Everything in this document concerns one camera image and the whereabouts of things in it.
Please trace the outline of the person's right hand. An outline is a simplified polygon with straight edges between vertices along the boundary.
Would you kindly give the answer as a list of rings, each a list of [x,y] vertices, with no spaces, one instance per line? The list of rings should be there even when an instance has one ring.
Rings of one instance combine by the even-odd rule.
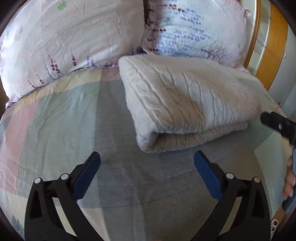
[[[285,184],[282,190],[282,197],[284,199],[287,199],[288,197],[292,197],[294,186],[295,186],[295,174],[292,171],[292,156],[290,156],[287,160],[287,172],[285,176]]]

